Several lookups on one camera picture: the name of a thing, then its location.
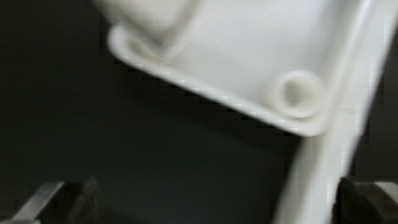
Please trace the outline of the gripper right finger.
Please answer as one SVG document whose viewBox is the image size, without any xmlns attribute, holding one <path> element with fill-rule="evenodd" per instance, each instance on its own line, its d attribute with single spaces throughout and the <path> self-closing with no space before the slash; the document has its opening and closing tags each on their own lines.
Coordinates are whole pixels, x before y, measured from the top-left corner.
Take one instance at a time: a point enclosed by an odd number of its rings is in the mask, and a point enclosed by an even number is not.
<svg viewBox="0 0 398 224">
<path fill-rule="evenodd" d="M 398 224 L 398 183 L 343 178 L 330 224 Z"/>
</svg>

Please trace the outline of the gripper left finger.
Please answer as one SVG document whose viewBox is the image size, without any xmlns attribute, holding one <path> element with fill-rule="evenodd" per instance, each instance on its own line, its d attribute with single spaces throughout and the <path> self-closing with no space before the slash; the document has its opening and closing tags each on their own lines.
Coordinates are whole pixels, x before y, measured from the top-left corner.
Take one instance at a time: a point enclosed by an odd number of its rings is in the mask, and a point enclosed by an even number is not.
<svg viewBox="0 0 398 224">
<path fill-rule="evenodd" d="M 7 224 L 99 224 L 99 213 L 96 180 L 46 182 L 7 218 Z"/>
</svg>

